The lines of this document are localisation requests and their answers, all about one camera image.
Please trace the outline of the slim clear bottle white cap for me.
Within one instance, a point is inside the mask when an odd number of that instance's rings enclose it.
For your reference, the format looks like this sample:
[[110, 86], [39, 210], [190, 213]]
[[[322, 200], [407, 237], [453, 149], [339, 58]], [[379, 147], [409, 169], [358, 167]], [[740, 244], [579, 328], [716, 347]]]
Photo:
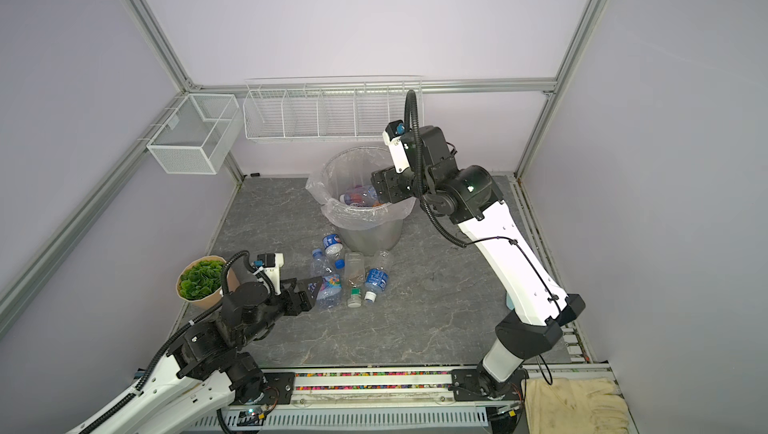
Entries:
[[380, 204], [378, 194], [373, 186], [357, 186], [354, 189], [360, 189], [365, 191], [365, 207], [375, 207]]

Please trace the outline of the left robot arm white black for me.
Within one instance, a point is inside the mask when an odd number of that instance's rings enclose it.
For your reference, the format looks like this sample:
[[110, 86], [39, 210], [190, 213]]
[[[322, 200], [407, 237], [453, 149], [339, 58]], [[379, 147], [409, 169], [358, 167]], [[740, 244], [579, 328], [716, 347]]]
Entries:
[[253, 404], [263, 419], [291, 400], [287, 373], [265, 373], [246, 351], [265, 339], [283, 317], [309, 312], [323, 277], [280, 277], [282, 257], [246, 251], [233, 255], [220, 274], [220, 300], [183, 324], [154, 354], [143, 374], [76, 433], [180, 433], [213, 411]]

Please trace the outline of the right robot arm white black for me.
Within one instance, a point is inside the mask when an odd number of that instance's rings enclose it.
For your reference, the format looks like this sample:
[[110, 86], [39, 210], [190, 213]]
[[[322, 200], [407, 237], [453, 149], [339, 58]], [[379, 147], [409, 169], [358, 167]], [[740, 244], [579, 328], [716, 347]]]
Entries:
[[480, 251], [512, 301], [471, 380], [454, 382], [457, 391], [500, 399], [519, 386], [523, 363], [548, 352], [586, 304], [537, 259], [491, 174], [477, 165], [459, 168], [442, 130], [419, 124], [415, 91], [406, 93], [403, 117], [386, 126], [383, 141], [393, 164], [371, 175], [379, 201], [417, 200], [443, 238]]

